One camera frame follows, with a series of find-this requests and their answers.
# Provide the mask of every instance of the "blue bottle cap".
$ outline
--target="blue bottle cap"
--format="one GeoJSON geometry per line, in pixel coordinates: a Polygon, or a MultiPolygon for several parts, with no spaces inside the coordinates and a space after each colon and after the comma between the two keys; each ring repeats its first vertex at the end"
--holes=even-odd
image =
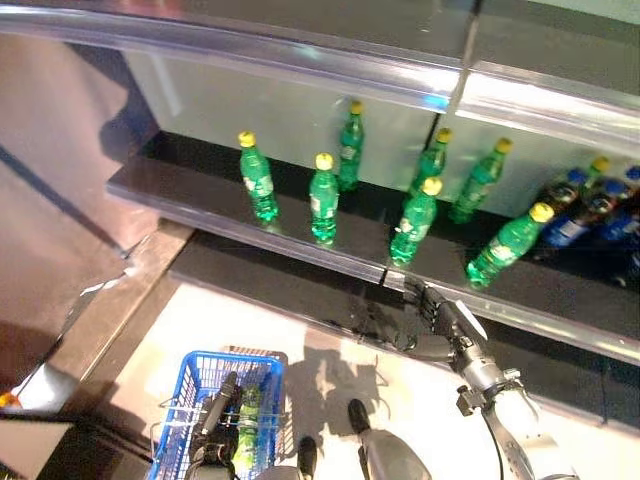
{"type": "Polygon", "coordinates": [[[587,172],[585,172],[581,168],[572,168],[567,172],[567,180],[569,180],[571,183],[582,185],[587,181],[587,172]]]}
{"type": "Polygon", "coordinates": [[[604,191],[609,195],[620,195],[627,186],[619,180],[610,179],[604,183],[604,191]]]}
{"type": "Polygon", "coordinates": [[[634,165],[633,167],[631,167],[629,170],[627,170],[625,176],[629,180],[640,180],[640,165],[634,165]]]}

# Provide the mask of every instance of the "green bottle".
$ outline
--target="green bottle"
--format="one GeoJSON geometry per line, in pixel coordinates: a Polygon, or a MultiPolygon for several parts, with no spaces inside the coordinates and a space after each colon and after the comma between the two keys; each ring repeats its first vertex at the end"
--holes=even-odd
{"type": "Polygon", "coordinates": [[[473,212],[484,201],[491,187],[500,180],[504,159],[511,151],[511,140],[501,138],[493,152],[480,160],[467,179],[462,193],[449,212],[449,218],[455,223],[467,223],[473,212]]]}
{"type": "Polygon", "coordinates": [[[451,141],[451,136],[451,130],[441,128],[435,143],[422,152],[418,161],[418,173],[409,188],[409,196],[415,197],[427,178],[440,176],[447,161],[447,144],[451,141]]]}
{"type": "Polygon", "coordinates": [[[240,170],[253,211],[260,220],[270,222],[278,216],[278,204],[273,195],[269,161],[256,147],[256,136],[253,132],[241,132],[238,140],[242,147],[240,170]]]}
{"type": "Polygon", "coordinates": [[[600,156],[596,158],[591,165],[589,166],[589,170],[587,171],[587,181],[582,185],[581,192],[585,193],[591,187],[593,187],[594,183],[607,171],[611,163],[607,157],[600,156]]]}
{"type": "Polygon", "coordinates": [[[396,265],[410,262],[416,254],[418,245],[436,218],[436,195],[441,189],[442,181],[439,178],[427,178],[418,195],[407,203],[391,242],[391,259],[396,265]]]}
{"type": "Polygon", "coordinates": [[[351,103],[349,121],[340,135],[340,173],[338,183],[341,191],[355,190],[358,185],[358,168],[362,157],[364,127],[362,126],[362,103],[351,103]]]}
{"type": "Polygon", "coordinates": [[[261,404],[262,393],[258,387],[249,387],[242,394],[238,449],[233,457],[236,472],[249,472],[255,466],[261,404]]]}
{"type": "Polygon", "coordinates": [[[474,287],[486,287],[495,276],[536,243],[540,230],[553,217],[546,203],[536,203],[529,213],[503,226],[478,257],[467,265],[467,277],[474,287]]]}
{"type": "Polygon", "coordinates": [[[333,157],[328,153],[316,155],[316,173],[311,180],[311,232],[322,243],[330,244],[336,236],[338,182],[331,172],[333,157]]]}

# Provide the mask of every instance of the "black shelf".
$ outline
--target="black shelf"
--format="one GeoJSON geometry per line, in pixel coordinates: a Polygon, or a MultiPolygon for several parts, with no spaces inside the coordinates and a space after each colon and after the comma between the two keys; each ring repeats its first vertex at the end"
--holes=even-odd
{"type": "Polygon", "coordinates": [[[553,265],[525,258],[476,291],[464,275],[465,262],[507,218],[477,212],[470,224],[456,226],[447,218],[449,204],[440,202],[416,259],[401,269],[389,263],[387,252],[402,192],[361,183],[357,192],[342,195],[338,235],[324,247],[309,228],[313,171],[272,160],[281,214],[264,226],[251,211],[238,158],[235,149],[163,132],[111,178],[107,190],[172,220],[391,289],[402,290],[409,272],[480,316],[640,365],[638,292],[597,279],[591,256],[567,252],[553,265]]]}

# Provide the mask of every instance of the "store shelf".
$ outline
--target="store shelf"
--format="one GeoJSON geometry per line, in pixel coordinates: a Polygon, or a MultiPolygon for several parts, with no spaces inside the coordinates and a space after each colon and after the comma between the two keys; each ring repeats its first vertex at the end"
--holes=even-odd
{"type": "Polygon", "coordinates": [[[465,260],[477,253],[507,220],[478,212],[466,226],[440,214],[408,269],[388,267],[387,248],[398,221],[403,193],[362,183],[340,199],[338,235],[331,248],[315,244],[309,232],[307,186],[312,171],[272,160],[281,208],[279,224],[260,225],[241,182],[237,150],[175,134],[158,135],[107,184],[119,197],[158,210],[163,216],[401,291],[406,271],[432,282],[476,314],[514,328],[640,365],[638,293],[598,279],[593,262],[550,265],[517,262],[484,291],[470,288],[465,260]]]}
{"type": "Polygon", "coordinates": [[[271,225],[254,216],[238,168],[237,150],[190,140],[167,145],[158,139],[166,160],[198,165],[199,170],[154,158],[132,159],[107,184],[107,191],[154,210],[164,217],[211,233],[256,245],[361,278],[380,282],[387,258],[388,228],[357,213],[341,211],[341,233],[333,245],[317,244],[310,231],[311,211],[307,186],[312,171],[272,161],[280,215],[271,225]]]}
{"type": "Polygon", "coordinates": [[[211,63],[637,155],[640,26],[512,0],[483,0],[474,15],[475,3],[4,1],[0,32],[211,63]]]}
{"type": "Polygon", "coordinates": [[[637,156],[639,25],[511,0],[477,22],[456,114],[637,156]]]}
{"type": "Polygon", "coordinates": [[[190,59],[444,112],[473,2],[431,13],[426,4],[365,1],[19,3],[0,3],[0,32],[190,59]],[[358,12],[359,21],[347,20],[358,12]]]}
{"type": "Polygon", "coordinates": [[[478,291],[471,288],[464,266],[506,219],[477,212],[470,224],[454,227],[447,219],[448,207],[440,209],[415,260],[405,269],[389,268],[387,287],[402,290],[410,273],[462,300],[478,315],[640,365],[640,297],[603,281],[606,277],[595,267],[604,256],[594,261],[585,252],[567,252],[541,264],[530,254],[478,291]]]}

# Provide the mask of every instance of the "yellow bottle cap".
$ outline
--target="yellow bottle cap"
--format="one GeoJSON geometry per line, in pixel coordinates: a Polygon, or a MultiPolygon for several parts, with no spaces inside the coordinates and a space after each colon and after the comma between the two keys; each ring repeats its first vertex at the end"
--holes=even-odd
{"type": "Polygon", "coordinates": [[[591,167],[595,168],[599,172],[606,172],[609,170],[611,163],[607,157],[600,156],[596,158],[592,163],[591,167]]]}
{"type": "Polygon", "coordinates": [[[354,100],[353,102],[351,102],[351,113],[353,113],[354,115],[360,115],[363,108],[364,107],[362,106],[362,102],[358,100],[354,100]]]}
{"type": "Polygon", "coordinates": [[[442,180],[438,177],[429,177],[422,184],[422,191],[427,195],[437,195],[442,190],[442,180]]]}
{"type": "Polygon", "coordinates": [[[331,170],[333,168],[333,157],[328,153],[316,155],[316,168],[318,170],[331,170]]]}
{"type": "Polygon", "coordinates": [[[240,132],[238,140],[240,141],[241,147],[253,147],[256,144],[256,134],[249,131],[240,132]]]}
{"type": "Polygon", "coordinates": [[[513,142],[511,140],[509,140],[508,138],[501,138],[500,140],[498,140],[498,143],[496,143],[495,149],[500,153],[507,154],[511,151],[512,148],[513,142]]]}
{"type": "Polygon", "coordinates": [[[441,128],[436,135],[436,142],[449,143],[453,137],[453,132],[450,128],[441,128]]]}
{"type": "Polygon", "coordinates": [[[529,215],[538,223],[547,223],[553,217],[554,212],[553,208],[546,203],[538,202],[531,207],[529,215]]]}

